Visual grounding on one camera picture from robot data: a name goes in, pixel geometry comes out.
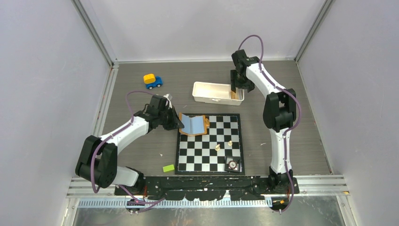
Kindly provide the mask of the credit cards stack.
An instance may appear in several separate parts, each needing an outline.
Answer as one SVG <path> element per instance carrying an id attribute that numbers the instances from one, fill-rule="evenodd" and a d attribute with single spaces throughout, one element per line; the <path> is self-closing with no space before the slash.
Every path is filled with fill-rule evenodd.
<path id="1" fill-rule="evenodd" d="M 235 91 L 230 91 L 230 96 L 231 96 L 231 99 L 233 99 L 233 100 L 238 100 L 238 101 L 243 100 L 243 95 L 242 95 L 241 89 L 236 89 Z"/>

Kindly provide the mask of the white rectangular plastic tray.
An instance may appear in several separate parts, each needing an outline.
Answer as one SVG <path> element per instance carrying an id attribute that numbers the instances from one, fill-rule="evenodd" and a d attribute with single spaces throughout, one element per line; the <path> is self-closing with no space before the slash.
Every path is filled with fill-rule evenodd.
<path id="1" fill-rule="evenodd" d="M 245 99 L 244 90 L 242 90 L 243 100 L 233 100 L 230 96 L 231 85 L 220 83 L 209 83 L 196 81 L 193 84 L 192 96 L 196 102 L 219 105 L 241 105 Z"/>

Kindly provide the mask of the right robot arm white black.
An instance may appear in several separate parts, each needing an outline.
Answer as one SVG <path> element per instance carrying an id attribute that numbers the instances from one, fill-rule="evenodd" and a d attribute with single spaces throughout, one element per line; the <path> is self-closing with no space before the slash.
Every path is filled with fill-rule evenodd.
<path id="1" fill-rule="evenodd" d="M 272 150 L 267 187 L 274 193 L 281 193 L 293 178 L 289 137 L 297 117 L 296 93 L 280 86 L 258 57 L 248 57 L 243 49 L 235 51 L 231 57 L 235 66 L 230 71 L 231 95 L 237 95 L 239 90 L 250 92 L 258 88 L 265 98 L 263 122 L 271 135 Z"/>

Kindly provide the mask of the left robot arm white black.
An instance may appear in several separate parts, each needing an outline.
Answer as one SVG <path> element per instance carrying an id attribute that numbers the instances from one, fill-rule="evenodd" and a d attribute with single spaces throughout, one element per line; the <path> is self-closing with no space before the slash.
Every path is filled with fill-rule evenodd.
<path id="1" fill-rule="evenodd" d="M 145 187 L 143 173 L 131 167 L 118 166 L 118 155 L 133 141 L 158 126 L 165 130 L 184 128 L 179 120 L 171 95 L 152 95 L 144 109 L 131 114 L 131 118 L 114 131 L 96 137 L 88 136 L 77 161 L 75 173 L 91 183 L 94 193 L 110 185 L 126 187 L 133 195 Z"/>

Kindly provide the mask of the black white chessboard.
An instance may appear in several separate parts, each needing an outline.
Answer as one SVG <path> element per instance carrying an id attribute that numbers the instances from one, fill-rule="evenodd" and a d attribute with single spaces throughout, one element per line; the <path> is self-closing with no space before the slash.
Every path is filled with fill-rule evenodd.
<path id="1" fill-rule="evenodd" d="M 175 174 L 245 175 L 241 117 L 239 113 L 186 113 L 205 115 L 210 121 L 207 134 L 189 137 L 177 132 Z M 226 156 L 241 158 L 241 172 L 224 170 Z"/>

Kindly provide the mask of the green rectangular block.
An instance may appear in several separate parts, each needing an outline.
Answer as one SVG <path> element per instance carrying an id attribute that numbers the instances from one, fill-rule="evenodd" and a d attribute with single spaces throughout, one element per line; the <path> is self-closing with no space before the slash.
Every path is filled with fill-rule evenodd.
<path id="1" fill-rule="evenodd" d="M 174 164 L 170 164 L 170 165 L 167 165 L 167 166 L 163 166 L 163 167 L 162 167 L 162 171 L 163 171 L 164 173 L 168 173 L 168 172 L 175 171 L 175 166 L 174 166 Z"/>

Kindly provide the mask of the blue yellow toy car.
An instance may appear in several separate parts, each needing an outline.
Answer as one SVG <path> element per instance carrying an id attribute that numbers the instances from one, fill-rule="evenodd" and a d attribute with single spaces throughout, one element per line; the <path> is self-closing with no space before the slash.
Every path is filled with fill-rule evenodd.
<path id="1" fill-rule="evenodd" d="M 153 89 L 154 87 L 161 87 L 163 85 L 162 78 L 155 76 L 153 73 L 144 75 L 143 81 L 147 89 Z"/>

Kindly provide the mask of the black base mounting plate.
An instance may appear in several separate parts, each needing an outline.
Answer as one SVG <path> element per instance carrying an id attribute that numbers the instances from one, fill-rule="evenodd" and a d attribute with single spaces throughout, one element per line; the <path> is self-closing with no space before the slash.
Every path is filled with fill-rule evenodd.
<path id="1" fill-rule="evenodd" d="M 117 187 L 115 195 L 144 195 L 150 201 L 219 201 L 229 195 L 232 201 L 249 201 L 261 200 L 266 194 L 298 194 L 298 182 L 295 178 L 293 182 L 294 186 L 272 186 L 261 176 L 151 176 L 139 179 L 134 186 Z"/>

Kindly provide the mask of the small black framed round object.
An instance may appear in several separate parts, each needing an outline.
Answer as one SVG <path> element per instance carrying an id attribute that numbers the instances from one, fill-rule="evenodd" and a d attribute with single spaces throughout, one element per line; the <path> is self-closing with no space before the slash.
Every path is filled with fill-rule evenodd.
<path id="1" fill-rule="evenodd" d="M 226 156 L 224 170 L 227 172 L 240 173 L 241 172 L 240 161 L 241 161 L 240 157 Z"/>

